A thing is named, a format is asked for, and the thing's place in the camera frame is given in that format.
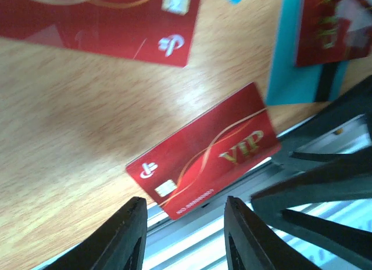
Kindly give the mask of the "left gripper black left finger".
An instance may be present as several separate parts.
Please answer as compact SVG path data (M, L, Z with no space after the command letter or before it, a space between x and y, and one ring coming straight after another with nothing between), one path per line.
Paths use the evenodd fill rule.
M142 269L146 245L146 200L132 197L78 246L46 269Z

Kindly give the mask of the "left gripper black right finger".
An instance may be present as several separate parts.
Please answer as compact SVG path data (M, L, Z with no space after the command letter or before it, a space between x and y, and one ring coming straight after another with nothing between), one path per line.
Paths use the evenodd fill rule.
M237 197L226 201L224 240L228 269L319 269Z

